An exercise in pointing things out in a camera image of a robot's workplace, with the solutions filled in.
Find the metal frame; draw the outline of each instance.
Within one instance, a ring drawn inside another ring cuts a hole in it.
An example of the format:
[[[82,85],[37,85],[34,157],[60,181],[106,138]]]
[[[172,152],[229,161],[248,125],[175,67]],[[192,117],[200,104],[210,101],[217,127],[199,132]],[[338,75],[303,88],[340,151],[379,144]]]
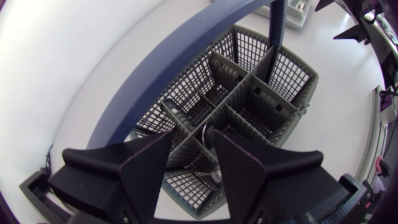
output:
[[[359,165],[355,178],[360,182],[367,180],[370,185],[373,185],[376,177],[376,159],[383,155],[384,148],[387,140],[387,129],[380,119],[380,91],[381,87],[378,86],[372,92],[372,116],[371,125],[369,127],[368,140],[366,142],[365,151]]]
[[[25,180],[19,188],[32,205],[50,223],[66,223],[71,215],[46,197],[48,192],[47,176],[37,171]]]

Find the basket compartment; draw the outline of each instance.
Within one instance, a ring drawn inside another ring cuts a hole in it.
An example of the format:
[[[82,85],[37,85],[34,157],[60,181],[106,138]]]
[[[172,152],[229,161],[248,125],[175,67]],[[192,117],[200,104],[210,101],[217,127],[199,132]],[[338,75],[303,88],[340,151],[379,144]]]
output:
[[[203,149],[183,169],[166,172],[163,188],[185,211],[200,217],[226,201],[224,187],[212,177],[217,166],[218,163]]]

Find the mesh grid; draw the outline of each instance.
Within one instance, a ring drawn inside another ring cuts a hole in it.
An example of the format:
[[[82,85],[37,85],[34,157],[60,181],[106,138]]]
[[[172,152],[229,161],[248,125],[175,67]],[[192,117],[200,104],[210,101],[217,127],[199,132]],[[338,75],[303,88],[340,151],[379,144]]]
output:
[[[282,48],[268,85],[292,102],[311,75],[299,59]]]
[[[221,38],[214,41],[211,45],[211,48],[224,55],[224,57],[234,60],[234,47],[233,47],[233,37],[234,37],[234,30],[230,29],[225,32]]]
[[[244,69],[250,71],[268,51],[267,39],[238,27],[235,30],[238,44],[238,63]]]
[[[215,166],[215,161],[201,153],[184,170],[166,172],[164,185],[173,189],[187,209],[198,213],[209,199],[213,203],[223,199],[220,195],[217,198],[213,196],[213,192],[219,192],[220,189],[210,175]]]

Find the basket divider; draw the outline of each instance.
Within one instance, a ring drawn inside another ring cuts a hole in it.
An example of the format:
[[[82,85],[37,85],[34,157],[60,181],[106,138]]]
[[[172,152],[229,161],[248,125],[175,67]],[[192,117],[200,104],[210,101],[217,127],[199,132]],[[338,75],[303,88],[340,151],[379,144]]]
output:
[[[293,106],[289,101],[285,100],[282,96],[280,96],[275,90],[262,82],[259,78],[253,76],[251,79],[252,83],[255,84],[260,90],[267,93],[273,99],[277,99],[280,105],[282,105],[288,112],[294,114],[297,111],[297,108]]]

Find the black cable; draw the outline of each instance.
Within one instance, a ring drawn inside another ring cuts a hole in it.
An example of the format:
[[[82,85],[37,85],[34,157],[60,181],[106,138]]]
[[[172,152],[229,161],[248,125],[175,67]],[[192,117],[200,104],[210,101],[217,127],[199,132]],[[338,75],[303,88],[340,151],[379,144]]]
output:
[[[52,169],[51,169],[51,148],[53,145],[51,145],[49,151],[47,152],[46,156],[45,156],[45,167],[42,168],[44,174],[50,178],[52,177]]]
[[[396,119],[396,122],[394,124],[394,129],[391,132],[390,140],[388,141],[388,144],[387,144],[386,150],[384,151],[383,157],[386,156],[386,153],[387,153],[388,149],[390,148],[391,139],[394,137],[394,131],[396,130],[397,123],[398,123],[398,119]]]

